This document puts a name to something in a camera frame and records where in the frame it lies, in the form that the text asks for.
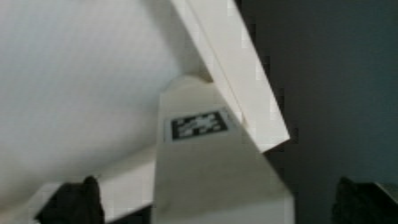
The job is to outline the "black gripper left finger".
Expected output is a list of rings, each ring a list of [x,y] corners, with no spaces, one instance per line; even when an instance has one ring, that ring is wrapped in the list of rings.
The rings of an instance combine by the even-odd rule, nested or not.
[[[99,193],[92,176],[79,183],[63,183],[35,214],[38,224],[104,224]]]

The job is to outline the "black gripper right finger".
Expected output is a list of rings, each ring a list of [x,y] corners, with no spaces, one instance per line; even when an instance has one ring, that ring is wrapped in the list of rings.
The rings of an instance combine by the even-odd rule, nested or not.
[[[339,179],[332,224],[398,224],[398,184]]]

